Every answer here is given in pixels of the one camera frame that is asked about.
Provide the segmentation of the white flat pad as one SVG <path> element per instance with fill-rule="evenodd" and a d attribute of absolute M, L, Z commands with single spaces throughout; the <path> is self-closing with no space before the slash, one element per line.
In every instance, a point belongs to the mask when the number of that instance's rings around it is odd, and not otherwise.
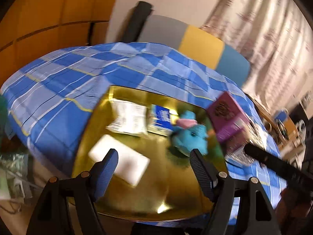
<path fill-rule="evenodd" d="M 114 174 L 136 187 L 145 173 L 150 159 L 108 134 L 97 141 L 88 156 L 94 162 L 99 162 L 103 160 L 110 149 L 115 149 L 118 153 L 118 163 Z"/>

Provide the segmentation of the blue plush toy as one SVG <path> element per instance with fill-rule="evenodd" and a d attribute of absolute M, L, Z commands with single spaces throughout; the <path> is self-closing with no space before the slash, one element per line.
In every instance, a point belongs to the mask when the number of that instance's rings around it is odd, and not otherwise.
<path fill-rule="evenodd" d="M 199 124 L 195 113 L 187 110 L 179 116 L 173 126 L 171 143 L 185 156 L 190 156 L 193 149 L 198 149 L 202 155 L 207 155 L 207 138 L 206 126 Z"/>

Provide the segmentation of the patterned beige curtain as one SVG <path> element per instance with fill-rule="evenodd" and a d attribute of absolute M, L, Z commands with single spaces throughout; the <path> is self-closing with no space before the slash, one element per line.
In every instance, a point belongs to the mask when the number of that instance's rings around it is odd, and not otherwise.
<path fill-rule="evenodd" d="M 220 0 L 201 28 L 249 61 L 247 94 L 272 113 L 293 105 L 312 66 L 312 29 L 293 0 Z"/>

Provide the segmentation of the black upright bag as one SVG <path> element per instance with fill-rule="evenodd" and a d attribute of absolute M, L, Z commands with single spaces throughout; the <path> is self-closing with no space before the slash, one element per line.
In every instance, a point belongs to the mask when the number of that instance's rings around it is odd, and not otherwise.
<path fill-rule="evenodd" d="M 121 42 L 130 43 L 138 40 L 147 18 L 153 11 L 152 8 L 153 5 L 148 2 L 139 1 L 137 3 L 121 36 Z"/>

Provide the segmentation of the blue white box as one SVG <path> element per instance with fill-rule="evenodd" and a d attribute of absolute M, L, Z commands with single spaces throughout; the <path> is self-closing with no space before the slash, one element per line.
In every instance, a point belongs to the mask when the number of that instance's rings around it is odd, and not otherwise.
<path fill-rule="evenodd" d="M 172 123 L 169 109 L 158 105 L 151 105 L 148 113 L 147 131 L 162 136 L 171 135 Z"/>

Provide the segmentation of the orange wooden wardrobe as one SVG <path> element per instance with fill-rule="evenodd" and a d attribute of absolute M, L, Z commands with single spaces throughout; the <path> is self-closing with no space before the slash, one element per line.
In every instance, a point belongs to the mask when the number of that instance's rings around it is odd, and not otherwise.
<path fill-rule="evenodd" d="M 1 16 L 1 83 L 49 52 L 103 43 L 115 1 L 11 1 Z"/>

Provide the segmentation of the purple box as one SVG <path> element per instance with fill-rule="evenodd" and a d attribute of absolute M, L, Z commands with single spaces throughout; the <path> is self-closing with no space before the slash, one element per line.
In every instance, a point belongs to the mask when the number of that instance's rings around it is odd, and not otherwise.
<path fill-rule="evenodd" d="M 249 124 L 249 118 L 229 92 L 223 92 L 207 109 L 218 142 L 222 143 Z"/>

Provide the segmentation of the black rod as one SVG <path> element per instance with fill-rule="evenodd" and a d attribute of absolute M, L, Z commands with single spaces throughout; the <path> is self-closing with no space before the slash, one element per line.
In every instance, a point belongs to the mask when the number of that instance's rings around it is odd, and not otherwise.
<path fill-rule="evenodd" d="M 304 172 L 251 143 L 244 146 L 244 152 L 273 170 L 279 177 L 286 180 L 289 185 L 312 195 L 312 178 Z"/>

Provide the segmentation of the gold reflective tray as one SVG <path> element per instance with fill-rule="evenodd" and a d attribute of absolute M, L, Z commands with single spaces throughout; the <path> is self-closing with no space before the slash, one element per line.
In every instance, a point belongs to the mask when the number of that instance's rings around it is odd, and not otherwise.
<path fill-rule="evenodd" d="M 113 99 L 151 107 L 158 105 L 171 112 L 175 121 L 184 111 L 192 111 L 208 132 L 208 154 L 204 156 L 217 170 L 226 171 L 223 152 L 205 109 L 175 98 L 139 89 L 112 85 L 95 107 L 84 130 L 73 165 L 72 176 L 90 170 L 94 161 L 89 152 L 115 119 Z M 169 137 L 147 133 L 140 136 L 112 133 L 112 137 L 149 159 L 137 185 L 114 175 L 95 206 L 100 214 L 132 221 L 159 222 L 190 219 L 209 213 L 213 203 L 206 198 L 191 168 L 189 158 L 171 145 Z"/>

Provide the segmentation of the white printed pouch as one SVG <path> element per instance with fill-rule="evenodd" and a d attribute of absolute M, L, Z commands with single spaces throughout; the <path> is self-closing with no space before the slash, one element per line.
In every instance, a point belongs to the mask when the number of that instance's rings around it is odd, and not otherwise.
<path fill-rule="evenodd" d="M 136 103 L 113 98 L 110 100 L 115 119 L 107 129 L 113 133 L 141 135 L 147 134 L 147 108 Z"/>

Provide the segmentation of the blue plaid bed cover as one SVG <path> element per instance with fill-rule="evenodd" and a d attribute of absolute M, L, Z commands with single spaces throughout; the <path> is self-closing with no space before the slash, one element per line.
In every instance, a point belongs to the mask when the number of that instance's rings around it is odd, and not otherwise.
<path fill-rule="evenodd" d="M 231 79 L 158 43 L 106 43 L 55 50 L 11 75 L 1 87 L 12 129 L 55 176 L 72 176 L 95 107 L 112 85 L 207 109 L 229 92 L 258 126 L 253 102 Z"/>

